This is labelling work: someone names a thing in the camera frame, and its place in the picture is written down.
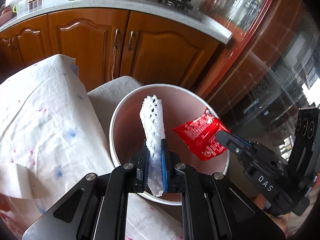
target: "red packet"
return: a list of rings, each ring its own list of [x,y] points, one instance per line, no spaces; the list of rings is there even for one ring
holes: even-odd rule
[[[215,135],[220,130],[230,133],[220,119],[206,114],[206,111],[199,118],[173,128],[173,131],[188,145],[190,151],[202,161],[218,156],[226,150],[216,141]]]

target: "bowl rim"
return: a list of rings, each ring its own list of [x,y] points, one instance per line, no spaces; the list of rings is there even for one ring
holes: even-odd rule
[[[118,167],[118,166],[121,166],[121,163],[120,163],[120,161],[118,159],[118,156],[116,155],[115,144],[114,144],[114,141],[113,141],[113,129],[114,129],[114,125],[115,125],[116,115],[117,115],[117,113],[119,112],[119,109],[121,108],[121,106],[124,104],[124,102],[127,100],[128,97],[130,97],[131,95],[137,93],[140,90],[147,89],[147,88],[150,88],[150,87],[171,87],[171,88],[186,92],[189,95],[197,98],[200,102],[202,102],[209,109],[210,113],[213,116],[219,118],[217,113],[212,109],[211,106],[209,106],[209,104],[206,101],[204,101],[201,97],[199,97],[195,93],[193,93],[193,92],[191,92],[191,91],[189,91],[189,90],[187,90],[185,88],[182,88],[182,87],[179,87],[179,86],[175,86],[175,85],[170,85],[170,84],[151,84],[151,85],[141,86],[141,87],[131,91],[124,98],[122,98],[122,100],[117,105],[115,111],[113,112],[113,115],[112,115],[112,118],[111,118],[110,128],[109,128],[109,144],[110,144],[110,154],[111,154],[112,162],[113,162],[113,165],[115,166],[115,168]],[[226,173],[227,173],[227,170],[228,170],[228,167],[229,167],[229,162],[230,162],[230,151],[227,150],[227,161],[226,161],[225,169],[223,171],[224,175],[226,175]],[[161,203],[161,204],[172,205],[172,206],[181,206],[181,201],[172,201],[172,200],[161,199],[161,198],[158,198],[158,197],[155,197],[155,196],[149,194],[148,192],[138,193],[138,194],[140,196],[148,199],[148,200],[155,201],[155,202],[158,202],[158,203]]]

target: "screw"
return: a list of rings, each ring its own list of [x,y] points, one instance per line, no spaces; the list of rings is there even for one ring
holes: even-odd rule
[[[177,169],[179,169],[179,170],[183,170],[183,169],[186,167],[186,165],[185,165],[184,163],[177,163],[177,164],[176,164],[176,167],[177,167]]]
[[[87,180],[94,180],[96,178],[96,175],[94,173],[89,173],[87,176],[85,176]]]
[[[132,163],[125,163],[125,164],[123,165],[123,167],[124,167],[126,170],[130,170],[130,169],[133,168],[133,164],[132,164]]]
[[[224,177],[224,175],[221,172],[216,172],[213,176],[217,180],[223,179]]]

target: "gray cloth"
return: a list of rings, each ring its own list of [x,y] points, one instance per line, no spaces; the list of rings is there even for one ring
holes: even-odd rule
[[[131,91],[142,84],[129,76],[109,81],[88,93],[104,134],[109,142],[109,127],[113,112],[117,105]]]

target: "stove burner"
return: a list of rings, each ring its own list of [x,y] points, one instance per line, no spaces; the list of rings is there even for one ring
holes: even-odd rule
[[[173,6],[176,8],[180,8],[185,11],[191,11],[193,9],[193,4],[189,2],[185,2],[183,0],[158,0],[158,2],[167,4],[169,6]]]

